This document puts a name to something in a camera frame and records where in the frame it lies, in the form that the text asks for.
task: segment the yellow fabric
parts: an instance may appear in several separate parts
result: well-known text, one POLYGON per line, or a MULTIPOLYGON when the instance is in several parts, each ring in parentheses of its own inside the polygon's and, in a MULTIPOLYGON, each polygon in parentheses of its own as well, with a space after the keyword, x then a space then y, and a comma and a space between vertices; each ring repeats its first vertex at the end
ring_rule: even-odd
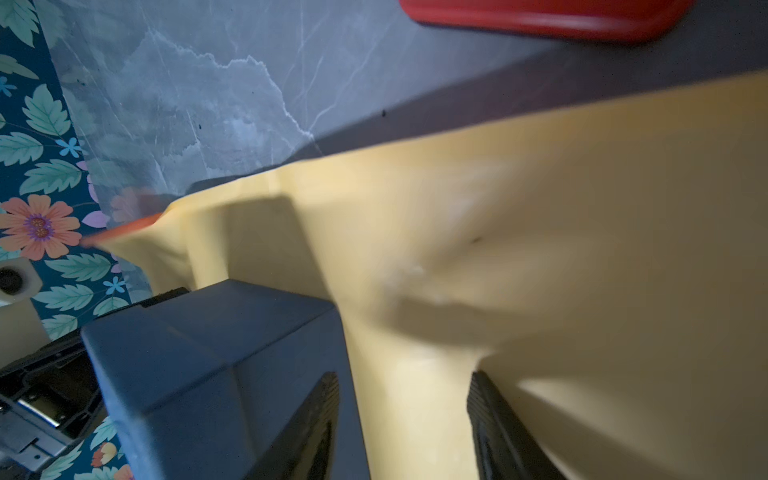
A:
POLYGON ((570 478, 768 478, 768 74, 291 164, 102 246, 333 299, 375 480, 477 478, 482 368, 570 478))

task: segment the marble countertop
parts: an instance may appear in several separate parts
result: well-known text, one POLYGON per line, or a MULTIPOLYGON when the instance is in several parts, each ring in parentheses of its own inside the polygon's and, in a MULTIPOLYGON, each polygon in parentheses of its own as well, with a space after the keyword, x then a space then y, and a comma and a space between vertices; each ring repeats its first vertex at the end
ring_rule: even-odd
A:
POLYGON ((768 8, 700 0, 661 40, 418 25, 396 0, 37 0, 116 225, 291 160, 768 65, 768 8))

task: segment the red tray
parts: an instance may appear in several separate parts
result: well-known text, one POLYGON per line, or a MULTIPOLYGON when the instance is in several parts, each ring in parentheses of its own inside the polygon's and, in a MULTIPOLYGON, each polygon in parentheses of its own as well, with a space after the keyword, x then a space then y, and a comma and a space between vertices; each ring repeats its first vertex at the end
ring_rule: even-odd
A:
POLYGON ((636 42, 672 28, 694 0, 400 0, 417 22, 636 42))

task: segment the floral tablecloth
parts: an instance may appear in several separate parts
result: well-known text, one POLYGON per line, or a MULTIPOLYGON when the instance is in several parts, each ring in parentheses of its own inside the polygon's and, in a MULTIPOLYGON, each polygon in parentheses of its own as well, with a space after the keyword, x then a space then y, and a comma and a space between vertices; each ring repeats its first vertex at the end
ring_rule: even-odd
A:
MULTIPOLYGON (((80 246, 106 227, 89 182, 86 151, 68 113, 41 18, 61 12, 48 0, 0 0, 0 260, 26 257, 43 281, 34 304, 57 339, 130 302, 117 259, 80 246)), ((42 478, 128 480, 131 468, 109 418, 42 478)))

